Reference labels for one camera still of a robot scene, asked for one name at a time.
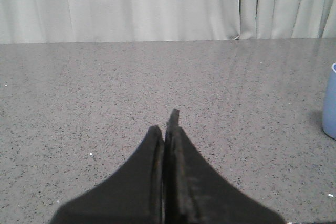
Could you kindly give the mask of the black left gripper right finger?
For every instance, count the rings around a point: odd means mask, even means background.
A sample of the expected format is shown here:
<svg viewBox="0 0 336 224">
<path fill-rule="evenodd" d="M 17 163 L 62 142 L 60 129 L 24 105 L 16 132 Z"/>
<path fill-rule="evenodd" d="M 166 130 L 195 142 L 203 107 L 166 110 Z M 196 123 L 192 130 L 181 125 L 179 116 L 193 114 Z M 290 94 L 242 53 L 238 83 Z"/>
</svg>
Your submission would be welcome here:
<svg viewBox="0 0 336 224">
<path fill-rule="evenodd" d="M 173 109 L 165 136 L 165 223 L 285 223 L 213 169 L 178 120 Z"/>
</svg>

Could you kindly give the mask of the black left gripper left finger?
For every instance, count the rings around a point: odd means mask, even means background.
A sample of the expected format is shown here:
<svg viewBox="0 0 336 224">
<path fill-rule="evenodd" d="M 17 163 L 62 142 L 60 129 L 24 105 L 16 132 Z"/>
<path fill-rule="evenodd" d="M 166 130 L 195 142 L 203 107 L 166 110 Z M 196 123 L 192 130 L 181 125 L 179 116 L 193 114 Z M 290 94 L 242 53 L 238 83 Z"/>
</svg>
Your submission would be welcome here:
<svg viewBox="0 0 336 224">
<path fill-rule="evenodd" d="M 51 223 L 162 223 L 164 141 L 148 129 L 130 158 L 92 190 L 62 205 Z"/>
</svg>

